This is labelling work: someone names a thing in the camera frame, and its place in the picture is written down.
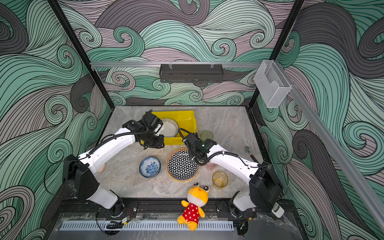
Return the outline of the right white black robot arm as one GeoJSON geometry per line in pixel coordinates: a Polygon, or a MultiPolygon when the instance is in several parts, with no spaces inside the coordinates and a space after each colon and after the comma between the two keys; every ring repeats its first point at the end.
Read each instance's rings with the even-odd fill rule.
{"type": "Polygon", "coordinates": [[[230,205],[236,210],[244,212],[255,209],[262,213],[271,212],[277,218],[283,216],[285,210],[278,203],[283,186],[272,164],[259,164],[243,159],[211,139],[202,141],[196,133],[188,132],[182,139],[188,148],[191,162],[199,166],[209,162],[221,166],[249,186],[246,192],[238,192],[233,196],[230,205]]]}

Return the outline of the geometric flower pattern plate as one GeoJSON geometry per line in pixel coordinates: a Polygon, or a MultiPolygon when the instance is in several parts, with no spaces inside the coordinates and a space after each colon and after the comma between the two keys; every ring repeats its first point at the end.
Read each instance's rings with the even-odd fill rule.
{"type": "Polygon", "coordinates": [[[177,182],[188,182],[195,178],[200,166],[190,161],[187,148],[174,150],[166,162],[166,171],[171,179],[177,182]]]}

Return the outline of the black striped white plate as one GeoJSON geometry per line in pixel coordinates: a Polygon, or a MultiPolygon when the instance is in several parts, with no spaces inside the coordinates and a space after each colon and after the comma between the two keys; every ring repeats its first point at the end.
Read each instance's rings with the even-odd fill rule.
{"type": "Polygon", "coordinates": [[[163,135],[165,138],[173,138],[178,134],[178,123],[169,118],[161,119],[163,122],[163,126],[161,127],[159,134],[163,135]]]}

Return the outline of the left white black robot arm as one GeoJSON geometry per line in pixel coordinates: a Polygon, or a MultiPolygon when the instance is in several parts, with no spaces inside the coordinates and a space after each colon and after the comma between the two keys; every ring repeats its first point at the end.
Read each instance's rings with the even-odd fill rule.
{"type": "Polygon", "coordinates": [[[91,201],[103,207],[112,217],[122,214],[123,200],[111,190],[100,185],[94,174],[107,161],[124,148],[139,143],[144,149],[161,149],[165,146],[164,135],[159,134],[163,121],[152,111],[146,112],[139,121],[130,120],[109,138],[79,156],[69,155],[64,160],[63,184],[81,201],[91,201]]]}

